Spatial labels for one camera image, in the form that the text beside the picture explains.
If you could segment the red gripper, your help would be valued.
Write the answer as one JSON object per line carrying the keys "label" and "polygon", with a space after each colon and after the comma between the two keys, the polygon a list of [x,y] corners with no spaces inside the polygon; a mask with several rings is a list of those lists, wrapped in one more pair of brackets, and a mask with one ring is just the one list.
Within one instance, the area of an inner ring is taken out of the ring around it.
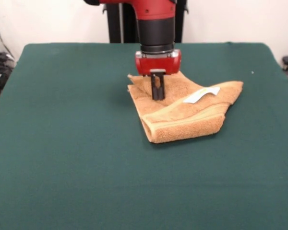
{"label": "red gripper", "polygon": [[171,75],[179,72],[181,64],[181,51],[174,49],[170,53],[157,55],[145,54],[142,51],[136,51],[135,63],[140,75],[150,75],[152,72],[159,72],[159,87],[156,86],[156,77],[151,74],[151,89],[153,100],[164,100],[164,74]]}

